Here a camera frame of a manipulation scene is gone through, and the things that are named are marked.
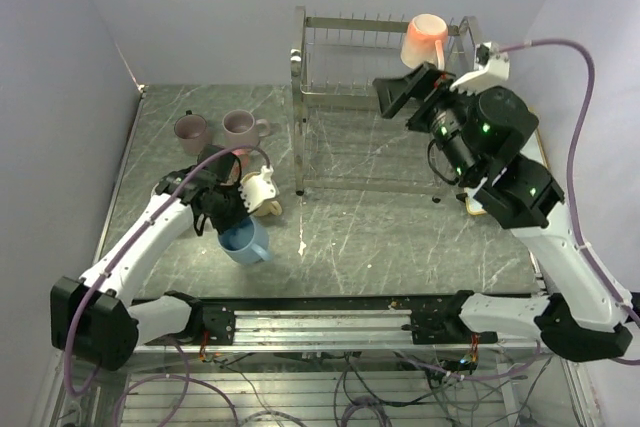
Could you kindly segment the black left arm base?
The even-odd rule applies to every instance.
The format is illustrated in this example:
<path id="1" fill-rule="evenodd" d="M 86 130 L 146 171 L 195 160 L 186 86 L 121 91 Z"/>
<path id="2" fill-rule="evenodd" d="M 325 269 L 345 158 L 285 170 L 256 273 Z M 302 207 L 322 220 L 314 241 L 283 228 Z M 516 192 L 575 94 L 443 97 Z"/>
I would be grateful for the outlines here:
<path id="1" fill-rule="evenodd" d="M 178 330 L 167 333 L 182 343 L 202 342 L 209 345 L 231 345 L 234 340 L 236 316 L 230 307 L 210 299 L 190 296 L 186 293 L 168 291 L 162 299 L 178 300 L 188 307 L 188 318 Z"/>

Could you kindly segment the orange white mug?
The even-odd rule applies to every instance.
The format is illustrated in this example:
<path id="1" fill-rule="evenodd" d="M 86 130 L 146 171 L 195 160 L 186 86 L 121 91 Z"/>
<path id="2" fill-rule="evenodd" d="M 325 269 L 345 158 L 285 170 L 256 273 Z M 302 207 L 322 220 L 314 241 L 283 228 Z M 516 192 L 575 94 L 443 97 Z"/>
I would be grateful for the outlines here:
<path id="1" fill-rule="evenodd" d="M 408 24 L 400 58 L 411 69 L 428 62 L 439 70 L 445 67 L 448 24 L 434 14 L 419 14 Z"/>

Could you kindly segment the metal two-tier dish rack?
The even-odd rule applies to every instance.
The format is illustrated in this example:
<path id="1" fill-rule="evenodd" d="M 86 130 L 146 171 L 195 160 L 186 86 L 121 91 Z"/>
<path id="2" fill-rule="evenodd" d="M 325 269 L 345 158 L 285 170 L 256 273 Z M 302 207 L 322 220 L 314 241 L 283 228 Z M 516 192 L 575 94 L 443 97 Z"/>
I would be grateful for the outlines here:
<path id="1" fill-rule="evenodd" d="M 415 99 L 390 115 L 377 78 L 409 73 L 400 59 L 408 23 L 319 16 L 298 6 L 290 51 L 297 195 L 309 189 L 436 195 L 454 172 L 424 133 L 405 124 Z"/>

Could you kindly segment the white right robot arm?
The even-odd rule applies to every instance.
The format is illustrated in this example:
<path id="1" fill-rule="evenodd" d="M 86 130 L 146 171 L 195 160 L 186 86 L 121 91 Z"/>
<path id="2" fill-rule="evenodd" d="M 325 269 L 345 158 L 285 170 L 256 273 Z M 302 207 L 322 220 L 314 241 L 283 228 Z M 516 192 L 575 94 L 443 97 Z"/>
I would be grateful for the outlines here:
<path id="1" fill-rule="evenodd" d="M 404 77 L 377 78 L 373 87 L 385 119 L 417 102 L 407 129 L 430 135 L 454 183 L 527 247 L 555 288 L 530 298 L 459 291 L 440 320 L 442 334 L 459 343 L 499 332 L 535 339 L 574 362 L 621 359 L 633 339 L 624 310 L 632 296 L 606 288 L 608 276 L 594 271 L 578 244 L 564 191 L 542 163 L 522 154 L 539 124 L 522 99 L 502 86 L 464 93 L 429 63 Z"/>

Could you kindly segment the whiteboard with yellow frame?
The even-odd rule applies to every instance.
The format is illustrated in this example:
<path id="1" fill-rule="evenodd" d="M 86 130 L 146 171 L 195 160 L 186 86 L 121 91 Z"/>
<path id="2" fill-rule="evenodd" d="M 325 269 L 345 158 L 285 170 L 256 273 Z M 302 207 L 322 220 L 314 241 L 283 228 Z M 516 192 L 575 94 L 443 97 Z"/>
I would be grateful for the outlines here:
<path id="1" fill-rule="evenodd" d="M 539 129 L 536 129 L 534 131 L 534 133 L 522 147 L 520 153 L 525 157 L 542 164 L 544 167 L 549 167 L 549 163 L 541 141 Z M 482 185 L 479 185 L 475 188 L 464 189 L 464 193 L 466 194 L 464 205 L 467 213 L 471 216 L 486 214 L 486 211 L 482 207 L 482 204 L 476 199 L 476 194 L 481 187 Z"/>

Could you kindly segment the red mug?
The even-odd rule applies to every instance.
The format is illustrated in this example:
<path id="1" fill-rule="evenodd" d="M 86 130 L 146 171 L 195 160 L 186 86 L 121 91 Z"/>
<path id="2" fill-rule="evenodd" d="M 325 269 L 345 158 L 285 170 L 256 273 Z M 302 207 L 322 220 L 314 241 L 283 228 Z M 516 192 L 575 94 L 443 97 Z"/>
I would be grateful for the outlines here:
<path id="1" fill-rule="evenodd" d="M 232 167 L 230 179 L 232 182 L 240 181 L 246 172 L 246 169 L 250 163 L 250 150 L 244 148 L 238 148 L 232 151 L 232 154 L 237 158 L 236 163 Z"/>

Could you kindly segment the light purple mug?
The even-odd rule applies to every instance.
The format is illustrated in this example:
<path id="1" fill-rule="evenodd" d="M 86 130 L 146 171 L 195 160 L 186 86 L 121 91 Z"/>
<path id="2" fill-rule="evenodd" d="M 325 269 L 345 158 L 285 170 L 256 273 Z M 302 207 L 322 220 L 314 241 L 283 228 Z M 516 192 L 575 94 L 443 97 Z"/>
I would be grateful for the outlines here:
<path id="1" fill-rule="evenodd" d="M 259 146 L 261 140 L 271 134 L 271 124 L 266 119 L 256 119 L 246 110 L 228 112 L 222 120 L 225 146 Z"/>

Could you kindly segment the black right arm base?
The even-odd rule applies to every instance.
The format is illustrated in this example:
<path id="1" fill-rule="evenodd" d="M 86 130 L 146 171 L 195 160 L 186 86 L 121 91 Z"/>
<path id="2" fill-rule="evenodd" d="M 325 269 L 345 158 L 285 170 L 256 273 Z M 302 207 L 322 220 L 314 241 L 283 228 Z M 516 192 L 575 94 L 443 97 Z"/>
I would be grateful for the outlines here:
<path id="1" fill-rule="evenodd" d="M 411 334 L 414 345 L 471 344 L 474 335 L 481 342 L 495 342 L 495 332 L 472 331 L 460 319 L 462 306 L 472 294 L 460 290 L 452 295 L 406 297 L 401 307 L 410 311 L 409 321 L 401 329 Z"/>

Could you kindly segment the dark mauve mug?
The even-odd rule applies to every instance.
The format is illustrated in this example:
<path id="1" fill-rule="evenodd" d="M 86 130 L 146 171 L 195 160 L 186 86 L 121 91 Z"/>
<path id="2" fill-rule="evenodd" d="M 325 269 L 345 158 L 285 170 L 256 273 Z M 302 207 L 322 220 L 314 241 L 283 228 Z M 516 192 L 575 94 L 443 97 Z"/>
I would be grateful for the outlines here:
<path id="1" fill-rule="evenodd" d="M 174 134 L 184 152 L 189 155 L 199 155 L 212 141 L 212 132 L 207 120 L 191 110 L 187 110 L 175 122 Z"/>

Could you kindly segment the blue mug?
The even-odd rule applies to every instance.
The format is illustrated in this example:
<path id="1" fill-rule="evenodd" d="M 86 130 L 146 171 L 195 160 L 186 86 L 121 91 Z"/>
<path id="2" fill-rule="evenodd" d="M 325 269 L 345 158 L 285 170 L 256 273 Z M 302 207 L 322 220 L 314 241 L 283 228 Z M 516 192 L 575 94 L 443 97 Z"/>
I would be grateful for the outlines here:
<path id="1" fill-rule="evenodd" d="M 218 242 L 236 263 L 250 265 L 273 259 L 266 228 L 254 217 L 247 217 L 233 228 L 218 235 Z"/>

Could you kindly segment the aluminium mounting rail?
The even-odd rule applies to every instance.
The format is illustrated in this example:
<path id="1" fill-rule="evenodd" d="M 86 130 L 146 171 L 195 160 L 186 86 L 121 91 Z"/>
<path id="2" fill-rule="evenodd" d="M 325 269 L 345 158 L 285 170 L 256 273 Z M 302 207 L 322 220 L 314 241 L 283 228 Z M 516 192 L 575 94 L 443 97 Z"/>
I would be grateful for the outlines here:
<path id="1" fill-rule="evenodd" d="M 230 307 L 236 316 L 233 343 L 184 344 L 205 344 L 227 351 L 399 349 L 414 345 L 411 334 L 401 329 L 409 321 L 410 311 L 384 299 L 369 299 L 362 305 L 342 299 L 313 299 L 283 308 L 261 299 L 254 303 L 220 303 Z M 169 337 L 169 331 L 180 329 L 188 312 L 188 307 L 180 302 L 170 306 L 167 298 L 131 309 L 121 306 L 89 309 L 80 317 L 72 351 L 78 357 L 114 370 L 136 347 L 158 344 Z"/>

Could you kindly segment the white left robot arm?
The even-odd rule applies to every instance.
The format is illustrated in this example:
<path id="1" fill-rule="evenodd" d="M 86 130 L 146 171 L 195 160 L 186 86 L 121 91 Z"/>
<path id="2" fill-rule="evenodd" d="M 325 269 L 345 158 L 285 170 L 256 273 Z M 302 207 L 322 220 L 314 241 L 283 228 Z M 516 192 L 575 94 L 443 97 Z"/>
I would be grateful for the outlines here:
<path id="1" fill-rule="evenodd" d="M 228 181 L 239 158 L 209 146 L 197 165 L 163 177 L 143 214 L 79 279 L 50 292 L 51 342 L 67 355 L 115 371 L 134 349 L 163 336 L 192 344 L 205 330 L 201 301 L 179 292 L 136 305 L 133 299 L 165 250 L 187 230 L 224 233 L 248 210 L 241 185 Z"/>

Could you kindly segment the cream yellow mug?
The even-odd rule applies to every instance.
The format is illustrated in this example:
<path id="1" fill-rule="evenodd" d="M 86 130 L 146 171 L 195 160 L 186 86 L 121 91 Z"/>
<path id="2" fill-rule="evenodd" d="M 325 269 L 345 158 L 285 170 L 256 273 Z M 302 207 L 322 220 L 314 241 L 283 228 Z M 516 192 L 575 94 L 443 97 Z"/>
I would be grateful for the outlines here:
<path id="1" fill-rule="evenodd" d="M 241 184 L 244 185 L 249 179 L 258 175 L 258 172 L 249 172 L 244 175 L 241 180 Z M 255 210 L 252 215 L 255 217 L 265 217 L 268 215 L 280 216 L 283 213 L 281 204 L 276 199 L 270 199 L 262 203 L 262 205 Z"/>

